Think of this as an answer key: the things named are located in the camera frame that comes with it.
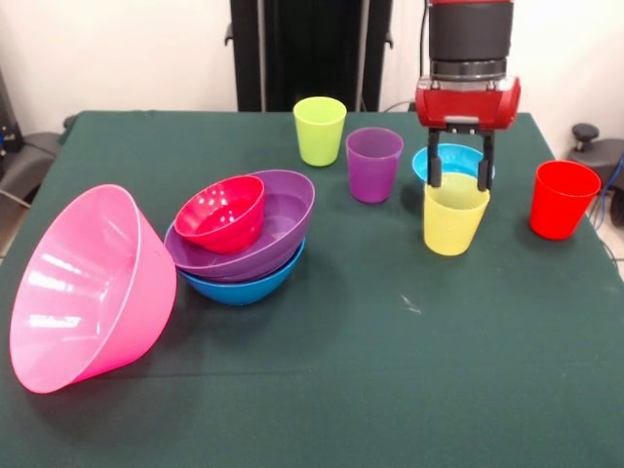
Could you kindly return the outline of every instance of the purple cup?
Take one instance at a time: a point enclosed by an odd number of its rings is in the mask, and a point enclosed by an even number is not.
[[[368,127],[346,140],[351,195],[364,203],[380,203],[392,193],[403,139],[388,129]]]

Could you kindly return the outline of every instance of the plastic cup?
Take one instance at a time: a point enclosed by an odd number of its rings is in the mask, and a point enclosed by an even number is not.
[[[392,193],[403,139],[388,129],[356,130],[347,137],[349,187],[356,200],[380,203]]]
[[[537,168],[530,227],[545,239],[561,241],[574,234],[601,179],[591,169],[572,161],[549,161]]]
[[[338,157],[347,108],[331,97],[308,97],[292,110],[301,159],[323,167]]]
[[[425,186],[425,244],[436,254],[453,256],[468,250],[489,203],[489,191],[480,192],[477,179],[443,173],[442,186]]]

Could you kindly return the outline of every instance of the table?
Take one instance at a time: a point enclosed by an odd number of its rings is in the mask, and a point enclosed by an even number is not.
[[[425,131],[411,114],[362,113],[345,134],[376,125],[406,151],[392,198],[367,206],[349,195],[344,149],[328,168],[299,160],[288,114],[81,114],[0,266],[3,465],[622,466],[624,287],[589,222],[561,243],[527,227],[552,157],[532,118],[500,134],[492,201],[456,258],[422,243],[410,163]],[[69,201],[119,183],[163,235],[198,189],[271,168],[317,187],[306,251],[277,292],[231,309],[180,278],[138,362],[47,396],[19,385],[13,299]]]

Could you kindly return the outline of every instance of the cup rim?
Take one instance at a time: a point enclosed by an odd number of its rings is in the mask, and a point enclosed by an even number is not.
[[[594,182],[598,185],[598,188],[596,190],[592,190],[592,191],[590,191],[588,193],[581,194],[581,195],[575,195],[575,194],[562,192],[561,190],[556,190],[555,188],[553,188],[551,186],[551,184],[546,183],[546,181],[544,180],[543,176],[540,176],[540,172],[544,168],[546,168],[548,166],[553,166],[553,165],[555,165],[555,166],[563,166],[563,165],[574,166],[574,167],[576,167],[578,169],[581,169],[582,171],[585,172],[586,175],[590,176],[594,180]],[[577,163],[575,161],[568,161],[568,160],[561,160],[561,159],[554,159],[552,161],[546,161],[545,163],[540,164],[537,167],[537,171],[535,171],[535,179],[541,183],[542,187],[546,188],[550,192],[556,193],[558,195],[562,195],[562,196],[567,197],[567,198],[594,197],[601,191],[601,188],[603,187],[603,181],[601,180],[600,176],[598,174],[596,174],[592,169],[588,168],[587,166],[585,166],[583,164]]]
[[[477,183],[477,179],[475,177],[472,177],[471,175],[467,175],[467,174],[462,174],[462,173],[447,173],[447,174],[455,174],[457,176],[461,176],[462,178],[472,178],[475,180],[475,183]],[[482,193],[486,193],[487,196],[485,198],[485,200],[480,203],[479,205],[477,205],[475,208],[468,208],[465,210],[459,210],[459,209],[454,209],[454,208],[450,208],[447,207],[446,205],[443,205],[442,203],[436,201],[430,194],[429,191],[430,190],[437,190],[436,187],[432,187],[431,185],[429,185],[428,183],[425,184],[425,191],[424,191],[424,196],[425,198],[429,198],[433,203],[435,203],[438,207],[440,207],[441,209],[447,211],[447,212],[451,212],[451,213],[467,213],[467,214],[471,214],[474,212],[480,212],[482,211],[484,208],[486,208],[489,205],[489,202],[491,200],[491,193],[489,190],[486,190],[485,192]]]
[[[334,102],[337,102],[338,104],[340,104],[341,108],[340,108],[340,116],[338,118],[336,118],[335,120],[329,121],[329,122],[313,122],[309,119],[304,119],[303,117],[301,117],[300,115],[297,114],[297,108],[300,107],[301,105],[303,105],[305,102],[309,102],[310,100],[332,100]],[[318,125],[318,126],[329,126],[329,125],[334,125],[337,124],[338,122],[340,122],[342,119],[344,119],[347,115],[347,107],[346,105],[344,105],[344,103],[338,99],[335,99],[333,97],[329,97],[329,96],[311,96],[311,97],[305,97],[304,99],[301,99],[300,101],[298,101],[293,107],[292,107],[292,114],[294,114],[294,117],[298,120],[300,120],[301,122],[303,122],[304,124],[310,124],[310,125]]]
[[[388,156],[381,156],[381,157],[377,158],[377,157],[367,156],[365,154],[362,154],[362,153],[356,151],[355,149],[352,149],[349,146],[349,141],[351,140],[352,137],[354,137],[355,135],[357,135],[357,134],[359,134],[361,132],[369,132],[371,130],[374,130],[376,132],[377,131],[381,131],[381,132],[383,132],[385,134],[390,134],[393,137],[397,137],[399,139],[399,141],[401,142],[401,147],[399,148],[399,150],[396,153],[389,154]],[[403,151],[405,149],[406,143],[403,140],[403,137],[400,136],[397,132],[395,132],[393,130],[390,130],[390,129],[386,129],[385,127],[362,127],[360,129],[354,130],[349,135],[347,135],[347,138],[345,140],[345,145],[347,147],[347,153],[351,152],[353,154],[356,154],[360,158],[368,159],[368,160],[371,160],[371,161],[388,161],[388,160],[396,159],[397,155],[401,156],[401,153],[403,153]]]

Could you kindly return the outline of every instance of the bowl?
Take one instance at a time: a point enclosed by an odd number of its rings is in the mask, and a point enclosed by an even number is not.
[[[427,181],[427,147],[418,151],[411,167],[416,176],[422,181]],[[463,144],[444,143],[438,145],[438,155],[442,159],[443,173],[460,173],[477,177],[479,175],[479,163],[484,153]]]
[[[185,241],[172,228],[165,246],[178,269],[213,282],[259,279],[279,269],[295,253],[308,229],[314,207],[314,184],[294,171],[254,173],[264,182],[264,224],[258,240],[234,255],[208,252]]]
[[[135,361],[175,296],[174,262],[130,193],[88,190],[48,228],[19,284],[10,332],[18,380],[51,393]]]
[[[262,230],[264,182],[237,175],[206,187],[175,217],[175,232],[217,254],[235,254],[253,244]]]
[[[304,246],[305,239],[286,265],[266,278],[257,281],[223,285],[203,280],[181,270],[179,273],[188,281],[191,288],[205,297],[226,305],[249,305],[264,299],[284,283],[301,257]]]

